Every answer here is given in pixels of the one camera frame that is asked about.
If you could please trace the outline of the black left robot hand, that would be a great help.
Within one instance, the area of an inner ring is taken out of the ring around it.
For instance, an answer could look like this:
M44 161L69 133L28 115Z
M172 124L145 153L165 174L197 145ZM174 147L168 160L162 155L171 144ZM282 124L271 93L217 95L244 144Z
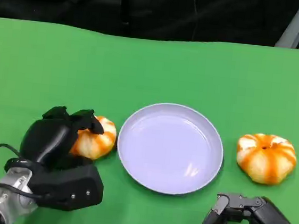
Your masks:
M52 107L43 114L42 119L30 126L21 143L20 155L26 160L40 163L49 171L88 165L91 159L70 152L80 139L80 130L104 134L94 110L83 109L69 114L65 106Z

